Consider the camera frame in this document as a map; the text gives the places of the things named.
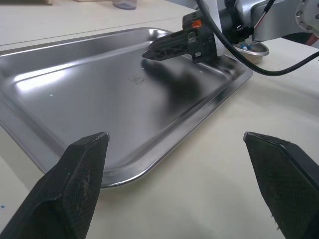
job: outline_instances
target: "white table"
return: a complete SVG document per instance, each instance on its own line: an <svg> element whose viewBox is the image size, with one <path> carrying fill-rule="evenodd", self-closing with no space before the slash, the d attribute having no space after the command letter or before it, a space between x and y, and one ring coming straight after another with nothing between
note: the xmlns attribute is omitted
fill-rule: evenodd
<svg viewBox="0 0 319 239"><path fill-rule="evenodd" d="M110 2L0 7L0 50L135 27L181 29L192 12L162 0L135 11ZM315 48L269 41L261 67L291 66ZM243 142L246 131L290 140L319 162L319 62L282 77L253 77L144 178L102 190L88 239L283 239ZM0 230L43 174L0 128Z"/></svg>

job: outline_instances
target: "metal bowl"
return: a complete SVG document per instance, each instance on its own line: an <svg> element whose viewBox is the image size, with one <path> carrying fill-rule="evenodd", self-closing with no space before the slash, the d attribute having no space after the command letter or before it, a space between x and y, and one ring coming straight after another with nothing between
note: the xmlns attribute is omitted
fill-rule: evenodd
<svg viewBox="0 0 319 239"><path fill-rule="evenodd" d="M250 50L241 49L239 45L235 45L234 47L253 64L260 63L264 56L269 55L268 47L262 43L251 45Z"/></svg>

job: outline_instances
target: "black cable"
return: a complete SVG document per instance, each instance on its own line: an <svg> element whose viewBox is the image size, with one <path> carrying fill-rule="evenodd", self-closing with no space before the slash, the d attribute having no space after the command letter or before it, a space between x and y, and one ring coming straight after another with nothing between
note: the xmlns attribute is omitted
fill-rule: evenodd
<svg viewBox="0 0 319 239"><path fill-rule="evenodd" d="M258 27L258 25L261 23L261 21L264 19L265 15L268 13L268 11L270 10L270 8L272 7L272 5L274 4L275 0L270 0L267 5L264 8L264 13L261 15L260 19L258 20L258 22L256 23L256 25L254 26L254 29Z"/></svg>
<svg viewBox="0 0 319 239"><path fill-rule="evenodd" d="M256 65L254 65L253 63L251 63L249 60L247 60L242 54L240 54L233 47L232 44L230 44L228 39L223 35L223 33L219 30L219 28L215 24L214 20L211 18L209 12L207 11L206 7L204 6L203 0L196 0L196 2L197 2L197 5L198 5L199 10L201 11L203 17L206 18L206 20L210 24L210 27L212 28L213 32L218 37L218 39L221 41L221 43L223 43L224 46L230 51L230 53L232 53L241 63L243 63L245 66L247 66L248 68L252 69L253 71L255 71L259 74L262 74L265 76L282 76L282 75L288 74L288 73L304 66L308 62L319 57L319 51L318 51L318 52L312 54L311 56L307 57L305 60L297 63L296 65L293 65L293 66L291 66L287 69L281 70L281 71L268 71L268 70L262 69Z"/></svg>
<svg viewBox="0 0 319 239"><path fill-rule="evenodd" d="M272 5L274 4L275 0L269 0L269 2L267 3L265 9L264 9L264 12L267 13L270 8L272 7Z"/></svg>

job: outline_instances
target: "stainless steel tray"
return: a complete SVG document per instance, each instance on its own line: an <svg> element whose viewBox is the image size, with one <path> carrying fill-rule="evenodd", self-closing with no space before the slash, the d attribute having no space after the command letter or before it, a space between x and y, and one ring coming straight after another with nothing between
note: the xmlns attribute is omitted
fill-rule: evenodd
<svg viewBox="0 0 319 239"><path fill-rule="evenodd" d="M1 125L44 172L69 144L107 131L102 187L135 180L252 75L226 56L143 60L166 34L138 28L2 52Z"/></svg>

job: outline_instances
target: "embossed logo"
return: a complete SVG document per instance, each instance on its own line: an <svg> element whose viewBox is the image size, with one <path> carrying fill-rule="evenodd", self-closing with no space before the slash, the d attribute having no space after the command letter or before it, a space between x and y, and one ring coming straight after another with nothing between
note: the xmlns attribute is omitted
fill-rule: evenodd
<svg viewBox="0 0 319 239"><path fill-rule="evenodd" d="M137 85L144 83L144 78L142 76L130 76L129 80Z"/></svg>

